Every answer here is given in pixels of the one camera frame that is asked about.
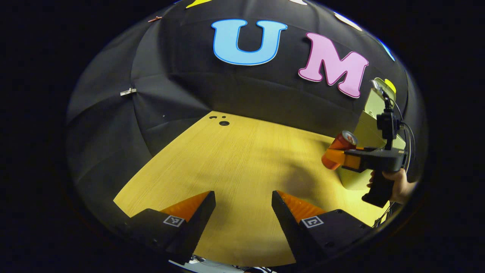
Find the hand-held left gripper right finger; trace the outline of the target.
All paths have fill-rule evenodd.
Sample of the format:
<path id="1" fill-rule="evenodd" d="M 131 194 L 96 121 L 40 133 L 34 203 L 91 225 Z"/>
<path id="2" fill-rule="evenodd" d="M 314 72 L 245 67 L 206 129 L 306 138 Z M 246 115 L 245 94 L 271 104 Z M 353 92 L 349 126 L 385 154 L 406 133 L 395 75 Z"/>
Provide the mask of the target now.
<path id="1" fill-rule="evenodd" d="M 301 267 L 336 257 L 372 230 L 343 209 L 326 212 L 280 190 L 272 192 L 271 206 Z"/>

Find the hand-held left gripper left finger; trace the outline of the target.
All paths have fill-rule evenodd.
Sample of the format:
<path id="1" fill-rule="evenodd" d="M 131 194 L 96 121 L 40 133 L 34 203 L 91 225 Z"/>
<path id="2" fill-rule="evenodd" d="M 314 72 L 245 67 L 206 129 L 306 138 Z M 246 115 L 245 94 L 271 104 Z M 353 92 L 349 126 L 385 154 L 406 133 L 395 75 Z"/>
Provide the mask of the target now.
<path id="1" fill-rule="evenodd" d="M 189 262 L 216 206 L 206 191 L 163 210 L 144 209 L 127 219 L 125 231 L 136 243 L 179 264 Z"/>

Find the red pop can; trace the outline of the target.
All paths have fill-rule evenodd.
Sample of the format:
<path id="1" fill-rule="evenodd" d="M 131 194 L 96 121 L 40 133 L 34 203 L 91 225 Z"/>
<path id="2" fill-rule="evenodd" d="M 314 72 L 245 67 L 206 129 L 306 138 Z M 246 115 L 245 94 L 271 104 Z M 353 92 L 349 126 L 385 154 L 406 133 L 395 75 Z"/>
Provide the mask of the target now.
<path id="1" fill-rule="evenodd" d="M 350 131 L 342 131 L 334 138 L 333 142 L 327 149 L 335 150 L 350 150 L 355 149 L 358 144 L 357 137 Z M 322 164 L 325 166 L 325 152 L 321 158 Z"/>

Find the green desktop garbage bin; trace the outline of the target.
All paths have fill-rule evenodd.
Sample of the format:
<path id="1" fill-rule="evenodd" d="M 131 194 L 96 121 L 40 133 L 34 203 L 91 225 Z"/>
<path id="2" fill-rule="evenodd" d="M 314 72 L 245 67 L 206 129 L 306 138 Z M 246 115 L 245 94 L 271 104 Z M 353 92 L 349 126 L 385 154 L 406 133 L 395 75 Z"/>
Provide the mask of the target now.
<path id="1" fill-rule="evenodd" d="M 386 140 L 382 137 L 382 131 L 377 128 L 377 115 L 383 114 L 386 104 L 383 95 L 390 97 L 390 106 L 395 117 L 401 121 L 402 116 L 398 107 L 395 106 L 396 88 L 390 80 L 382 80 L 378 77 L 371 81 L 371 91 L 366 99 L 364 110 L 361 112 L 356 128 L 351 133 L 357 138 L 357 147 L 377 147 L 383 149 Z M 361 173 L 343 169 L 337 169 L 337 174 L 343 187 L 347 190 L 366 190 L 367 183 L 371 178 L 371 170 Z"/>

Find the wooden desktop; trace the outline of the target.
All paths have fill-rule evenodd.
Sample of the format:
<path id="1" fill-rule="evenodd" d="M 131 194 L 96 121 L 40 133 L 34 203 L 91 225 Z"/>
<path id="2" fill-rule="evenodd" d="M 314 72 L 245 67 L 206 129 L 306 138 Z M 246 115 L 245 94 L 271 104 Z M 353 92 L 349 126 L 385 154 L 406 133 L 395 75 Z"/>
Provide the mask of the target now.
<path id="1" fill-rule="evenodd" d="M 194 251 L 238 266 L 295 262 L 271 206 L 272 192 L 324 211 L 343 209 L 373 225 L 385 209 L 348 190 L 321 157 L 332 137 L 228 113 L 210 112 L 164 147 L 114 197 L 128 216 L 160 211 L 214 191 L 216 206 Z"/>

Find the black backdrop cloth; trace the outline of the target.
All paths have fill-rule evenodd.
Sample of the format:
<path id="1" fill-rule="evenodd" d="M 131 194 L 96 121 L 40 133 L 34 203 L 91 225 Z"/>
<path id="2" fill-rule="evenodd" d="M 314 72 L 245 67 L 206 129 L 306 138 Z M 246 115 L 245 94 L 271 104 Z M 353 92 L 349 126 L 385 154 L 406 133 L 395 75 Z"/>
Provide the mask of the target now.
<path id="1" fill-rule="evenodd" d="M 370 77 L 385 75 L 398 86 L 405 122 L 418 131 L 418 154 L 408 176 L 417 181 L 427 143 L 421 95 L 405 66 L 376 37 L 323 5 L 304 0 L 213 0 L 186 8 L 183 0 L 160 12 L 164 18 L 138 23 L 111 41 L 81 75 L 67 111 L 67 157 L 74 188 L 104 222 L 120 215 L 114 197 L 142 164 L 211 110 L 228 111 L 320 134 L 352 129 L 364 109 Z M 286 25 L 278 50 L 262 64 L 227 63 L 213 51 L 215 21 L 247 22 L 237 45 L 250 56 L 262 46 L 261 20 Z M 307 33 L 329 38 L 340 59 L 355 51 L 369 61 L 352 98 L 338 85 L 297 74 L 307 63 Z M 120 96 L 136 88 L 137 92 Z"/>

